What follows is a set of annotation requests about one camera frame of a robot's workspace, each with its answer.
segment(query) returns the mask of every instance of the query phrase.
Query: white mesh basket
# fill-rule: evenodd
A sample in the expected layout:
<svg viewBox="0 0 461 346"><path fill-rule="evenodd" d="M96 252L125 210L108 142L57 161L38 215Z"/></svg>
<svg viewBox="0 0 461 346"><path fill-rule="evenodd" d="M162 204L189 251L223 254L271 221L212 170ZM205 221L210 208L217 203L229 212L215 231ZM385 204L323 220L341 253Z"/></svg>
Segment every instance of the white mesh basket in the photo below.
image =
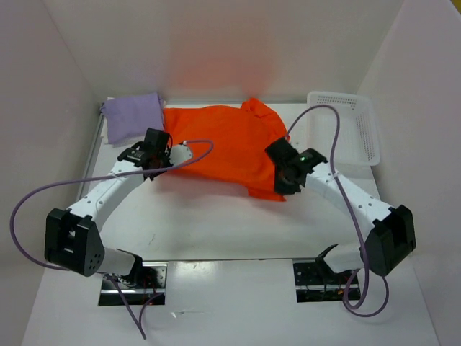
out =
<svg viewBox="0 0 461 346"><path fill-rule="evenodd" d="M380 162L375 111L363 96L335 92L310 92L308 107L332 105L339 113L341 127L335 151L335 162L374 166ZM306 115L308 146L327 158L336 130L336 118L328 108L319 108Z"/></svg>

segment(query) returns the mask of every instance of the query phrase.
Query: purple wire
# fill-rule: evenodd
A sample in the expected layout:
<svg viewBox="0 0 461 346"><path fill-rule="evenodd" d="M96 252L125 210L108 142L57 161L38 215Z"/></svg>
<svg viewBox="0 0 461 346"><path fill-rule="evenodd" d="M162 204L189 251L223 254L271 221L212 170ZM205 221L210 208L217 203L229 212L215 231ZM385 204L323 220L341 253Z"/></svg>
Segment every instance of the purple wire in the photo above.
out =
<svg viewBox="0 0 461 346"><path fill-rule="evenodd" d="M186 161L183 164L179 164L177 166L172 166L172 167L166 167L166 168L158 168L158 169L147 169L145 171L134 171L134 172L124 172L124 173L119 173L119 174L114 174L114 175L104 175L103 177L92 177L92 178L82 178L82 179L71 179L71 180L63 180L61 182L54 182L52 184L48 184L42 187L39 187L29 193L27 193L13 208L12 214L9 218L9 233L13 239L14 245L17 247L19 252L21 252L29 261L34 262L36 265L40 265L45 268L49 269L56 269L56 270L67 270L62 267L57 267L55 265L49 265L48 263L42 262L38 259L35 259L32 257L19 243L17 237L16 237L16 230L14 229L14 221L16 219L17 212L21 208L21 206L33 195L36 195L39 192L48 190L52 187L57 187L57 186L62 186L62 185L69 185L69 184L81 184L82 182L97 182L97 181L102 181L102 180L110 180L110 179L115 179L116 177L126 177L129 175L135 175L135 174L152 174L152 173L160 173L160 172L166 172L166 171L171 171L173 169L178 169L182 168L185 166L189 166L190 164L194 164L197 161L200 161L203 159L205 156L207 156L215 147L214 143L209 140L209 139L194 139L190 141L184 141L184 143L208 143L210 144L209 149L203 153L202 155L198 156L195 159L192 159L190 161Z"/></svg>
<svg viewBox="0 0 461 346"><path fill-rule="evenodd" d="M334 153L335 153L335 150L336 150L336 144L338 143L339 128L340 128L340 123L341 123L340 119L339 119L338 111L336 110L335 107L330 106L330 105L315 105L315 106L309 107L304 112L302 112L300 115L298 115L298 117L295 119L293 124L288 129L287 134L285 135L285 138L288 137L291 130L295 127L297 122L306 113L310 112L311 110L314 110L316 108L321 108L321 107L322 108L328 108L328 109L332 110L333 113L336 116L336 131L334 133L333 145L331 146L331 152L330 152L330 168L331 168L331 173L334 176L335 173L336 173L336 170L334 168ZM353 314L355 316L358 316L358 317L373 317L373 316L378 315L387 306L388 301L389 301L389 285L388 285L388 282L387 282L386 278L382 276L381 278L384 281L384 286L385 286L385 292L386 293L385 293L384 302L382 303L382 306L378 310L376 310L375 312L372 312L371 314L359 314L356 311L354 311L354 310L357 310L360 306L362 306L362 304L365 302L365 299L366 299L367 294L368 294L368 288L370 286L370 262L368 260L367 249L365 248L365 242L363 240L362 231L360 230L359 221L357 220L357 217L355 215L355 212L354 212L354 209L352 207L351 201L347 197L346 191L344 191L344 187L341 184L341 181L339 180L339 178L335 177L334 180L338 185L339 192L341 193L341 195L342 195L342 197L344 199L344 202L346 203L346 207L347 207L347 210L349 211L349 214L351 215L352 222L354 224L355 231L357 233L357 237L359 238L360 251L362 252L362 260L363 260L363 263L364 263L364 271L365 271L363 291L362 291L362 295L361 295L359 301L357 301L357 303L355 305L352 305L349 302L349 289L351 287L353 279L355 279L355 277L357 276L357 273L359 272L359 270L355 270L352 273L352 275L350 276L350 278L347 280L346 286L344 287L343 305L351 314Z"/></svg>
<svg viewBox="0 0 461 346"><path fill-rule="evenodd" d="M47 189L50 189L52 187L57 187L57 186L62 186L62 185L69 185L69 184L80 184L82 182L97 182L97 181L102 181L102 180L110 180L110 179L115 179L117 177L126 177L126 176L129 176L129 175L135 175L135 174L152 174L152 173L160 173L160 172L166 172L166 171L171 171L173 169L178 169L178 168L182 168L182 167L185 167L185 166L189 166L190 164L194 164L195 162L198 162L200 161L201 159L203 159L204 157L206 157L209 153L211 153L211 151L214 149L215 147L215 144L209 140L209 139L194 139L194 140L190 140L190 141L184 141L183 143L208 143L210 144L210 147L209 149L203 153L202 155L198 156L197 158L195 159L192 159L192 160L189 160L189 161L186 161L184 162L183 164L179 164L177 166L173 166L173 167L166 167L166 168L158 168L158 169L147 169L147 170L144 170L144 171L134 171L134 172L124 172L124 173L119 173L119 174L114 174L114 175L106 175L106 176L103 176L103 177L92 177L92 178L83 178L83 179L71 179L71 180L63 180L61 182L54 182L52 184L48 184L48 185L45 185L45 186L42 186L42 187L39 187L31 192L29 192L28 194L26 194L17 204L16 206L13 208L13 211L12 211L12 214L9 218L9 233L13 239L13 242L14 242L14 245L16 246L16 248L19 250L19 252L21 252L29 261L31 262L34 262L36 265L39 265L39 266L42 266L42 267L45 267L45 268L48 268L48 269L55 269L55 270L67 270L66 268L62 268L62 267L57 267L55 265L49 265L48 263L45 263L45 262L42 262L34 257L32 257L23 247L22 245L19 243L18 239L17 239L17 236L16 236L16 230L14 228L14 221L16 219L16 215L17 215L17 212L19 211L19 209L21 208L21 206L29 199L31 198L33 195L39 193L39 192L42 192L44 190L47 190ZM140 323L140 318L142 317L142 314L143 314L143 311L144 309L146 308L146 305L144 304L143 308L141 309L141 313L140 313L140 318L139 318L139 321L136 319L135 317L135 314L133 313L133 310L130 308L130 304L127 302L127 299L125 297L125 295L123 294L122 290L120 290L120 287L118 287L118 284L115 282L115 280L110 277L109 275L106 275L106 277L112 282L112 284L115 286L115 288L117 289L117 292L119 293L120 295L120 298L122 299L122 302L123 304L125 305L125 307L127 308L128 310L128 313L130 314L131 318L133 319L133 321L135 322L136 326L138 327L141 335L143 336L143 339L146 339L146 334L144 333L143 331L143 327ZM155 298L154 297L151 297L147 302L146 304L150 301Z"/></svg>
<svg viewBox="0 0 461 346"><path fill-rule="evenodd" d="M149 306L149 304L151 303L151 301L153 301L155 298L159 297L163 295L163 293L157 293L155 294L155 291L154 291L154 295L151 296L144 304L143 304L143 307L141 308L141 311L139 311L139 317L138 317L138 321L139 321L139 325L141 325L141 329L143 328L143 314L144 314L144 310Z"/></svg>
<svg viewBox="0 0 461 346"><path fill-rule="evenodd" d="M122 290L120 290L120 287L118 286L117 281L115 281L115 279L110 275L105 275L105 277L115 286L115 289L117 290L118 295L122 299L123 305L125 305L125 307L127 308L128 313L130 314L131 318L133 319L133 322L135 322L136 327L139 329L139 332L143 336L143 339L147 339L146 334L145 334L145 332L143 330L143 326L141 326L141 323L136 319L136 316L133 313L133 310L131 309L131 306L130 306L130 304L128 303L128 301L126 299L125 294L123 294Z"/></svg>

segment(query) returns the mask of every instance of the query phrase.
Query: purple cable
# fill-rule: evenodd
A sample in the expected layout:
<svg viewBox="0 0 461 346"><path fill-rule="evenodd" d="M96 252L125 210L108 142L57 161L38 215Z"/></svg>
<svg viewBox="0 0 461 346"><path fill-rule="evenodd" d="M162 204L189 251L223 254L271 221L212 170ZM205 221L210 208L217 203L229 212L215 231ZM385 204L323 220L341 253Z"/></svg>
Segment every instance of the purple cable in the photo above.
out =
<svg viewBox="0 0 461 346"><path fill-rule="evenodd" d="M128 313L130 314L131 318L133 319L133 322L135 322L136 327L139 329L139 332L143 336L143 339L147 339L146 334L145 334L145 332L143 330L143 326L141 326L141 323L136 319L136 316L133 313L133 310L131 309L131 306L130 306L130 304L128 303L128 301L126 299L125 294L123 294L122 290L120 290L120 287L118 286L117 281L115 281L115 279L110 275L105 275L105 277L115 286L115 289L117 290L118 295L122 299L123 305L125 305L125 307L127 308Z"/></svg>
<svg viewBox="0 0 461 346"><path fill-rule="evenodd" d="M147 170L144 170L144 171L135 171L135 172L125 172L125 173L120 173L120 174L107 175L107 176L103 176L103 177L92 177L92 178L83 178L83 179L63 180L61 182L54 182L53 184L48 184L48 185L39 187L39 188L29 192L28 194L26 194L16 204L16 206L13 208L12 214L11 214L11 216L9 218L9 233L10 233L12 239L13 239L14 245L19 250L19 252L21 252L29 261L34 262L36 265L39 265L39 266L42 266L42 267L45 267L45 268L49 268L49 269L67 270L66 268L57 267L55 265L49 265L48 263L42 262L42 261L40 261L38 259L35 259L19 243L19 241L18 241L18 239L16 237L16 230L14 229L14 220L15 220L17 212L19 211L21 206L29 198L31 198L33 195L35 195L35 194L37 194L37 193L39 193L41 191L50 189L52 187L57 187L57 186L62 186L62 185L69 185L69 184L80 184L82 182L96 182L96 181L102 181L102 180L110 180L110 179L115 179L117 177L126 177L126 176L129 176L129 175L135 175L135 174L151 174L151 173L166 172L166 171L171 171L173 169L178 169L178 168L182 168L182 167L185 167L185 166L189 166L190 164L194 164L195 162L198 162L201 159L203 159L204 157L206 157L213 150L213 148L215 147L215 144L209 139L194 139L194 140L190 140L190 141L184 141L183 143L208 143L208 144L210 144L210 147L205 153L198 156L197 158L189 160L189 161L186 161L183 164L179 164L179 165L173 166L173 167L158 168L158 169L147 169ZM130 304L128 304L128 302L126 300L126 297L123 295L123 292L120 290L120 288L118 287L117 283L115 282L115 280L113 278L111 278L109 275L106 275L106 276L112 282L112 284L114 284L114 286L116 287L117 292L119 293L120 298L122 299L122 302L126 306L126 308L128 310L128 313L130 314L131 318L135 322L136 326L139 328L139 331L140 331L141 335L143 336L143 339L146 339L146 334L143 331L141 323L140 323L140 321L138 321L136 319L135 314L133 313L133 310L130 308ZM142 313L143 313L144 308L145 308L145 306L143 306L143 308L141 309L140 318L142 317Z"/></svg>
<svg viewBox="0 0 461 346"><path fill-rule="evenodd" d="M153 296L151 296L144 304L143 304L143 307L141 308L141 311L139 312L139 317L138 317L138 321L139 321L139 325L141 326L141 329L143 328L143 314L144 314L144 310L149 306L149 304L151 303L151 301L153 301L155 298L159 297L163 295L163 293L157 293L157 294L154 294Z"/></svg>
<svg viewBox="0 0 461 346"><path fill-rule="evenodd" d="M306 113L310 112L311 110L314 110L316 108L321 108L321 107L322 108L329 108L330 110L332 110L334 112L334 114L336 116L336 131L335 131L335 134L334 134L333 145L331 146L331 152L330 152L330 168L331 168L331 173L334 176L335 173L336 173L336 170L334 168L334 153L335 153L335 150L336 150L336 144L338 143L339 128L340 128L339 114L338 114L338 111L336 110L335 107L330 106L330 105L315 105L315 106L309 107L304 112L302 112L300 115L298 115L298 117L295 119L293 124L288 129L287 134L285 135L285 138L288 137L291 130L295 127L297 122ZM355 279L355 277L357 276L357 273L359 272L359 270L355 270L352 273L352 275L350 276L350 278L347 280L346 286L344 287L343 305L351 314L353 314L355 316L358 316L358 317L373 317L373 316L378 315L387 306L388 301L389 301L389 285L388 285L388 282L387 282L386 278L382 276L381 278L384 281L386 294L385 294L384 302L382 303L382 306L378 310L376 310L375 312L372 312L371 314L359 314L356 311L354 311L354 310L357 310L360 306L362 306L362 304L365 302L365 299L366 299L367 294L368 294L368 288L370 286L370 262L368 260L367 250L365 248L365 242L363 240L362 231L360 230L359 221L357 220L357 217L355 215L355 212L354 212L354 209L352 207L351 201L347 197L346 191L344 191L343 185L341 184L341 181L339 180L339 178L335 177L334 180L338 185L339 192L341 193L341 195L342 195L342 197L344 199L344 202L346 203L347 210L349 211L349 214L351 215L351 218L352 218L352 222L354 223L355 231L357 233L357 237L359 238L360 251L362 252L362 259L363 259L364 270L365 270L365 279L364 279L364 284L363 284L363 291L362 291L362 295L361 295L359 301L357 301L357 303L355 305L351 305L350 302L349 302L349 289L351 287L353 279Z"/></svg>

